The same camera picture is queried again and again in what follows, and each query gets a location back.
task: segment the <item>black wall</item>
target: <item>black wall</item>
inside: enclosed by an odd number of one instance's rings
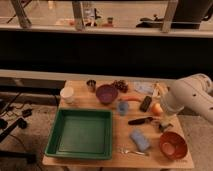
[[[0,68],[179,78],[213,78],[213,38],[0,31]]]

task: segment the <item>orange bowl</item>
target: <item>orange bowl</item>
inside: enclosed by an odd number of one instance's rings
[[[171,160],[182,159],[188,151],[186,141],[175,132],[164,132],[160,137],[159,146],[161,152]]]

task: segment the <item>floor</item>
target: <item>floor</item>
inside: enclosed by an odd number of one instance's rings
[[[1,97],[9,98],[14,97],[16,94],[7,93],[6,95],[0,93]],[[54,116],[57,111],[57,101],[53,95],[38,95],[38,94],[21,94],[16,103],[12,106],[17,108],[21,107],[23,102],[27,101],[26,105],[22,109],[15,109],[14,113],[21,114],[24,109],[32,108],[32,115],[26,118],[28,127],[24,130],[16,128],[11,134],[18,137],[24,144],[26,150],[37,155],[37,164],[27,165],[23,159],[0,159],[0,171],[60,171],[61,167],[52,167],[42,165],[42,157],[47,145],[49,132],[54,121]],[[182,112],[179,115],[181,125],[183,127],[185,138],[189,146],[189,150],[192,154],[192,158],[195,164],[195,168],[192,170],[182,171],[211,171],[213,170],[213,125],[210,125],[207,121],[197,115],[185,115],[186,112]],[[12,123],[16,118],[12,113],[10,117],[6,117],[9,123]],[[10,150],[23,152],[23,146],[16,138],[8,136],[0,145],[1,150]],[[70,167],[74,171],[96,171],[98,168],[79,168]],[[104,168],[104,171],[157,171],[155,169],[113,169]]]

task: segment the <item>purple bowl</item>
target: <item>purple bowl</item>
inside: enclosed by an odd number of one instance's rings
[[[96,90],[96,97],[103,104],[112,103],[117,96],[118,90],[109,84],[104,84]]]

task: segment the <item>white cup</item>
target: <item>white cup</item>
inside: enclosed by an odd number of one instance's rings
[[[61,89],[60,96],[66,103],[72,103],[74,101],[74,90],[72,87],[65,87]]]

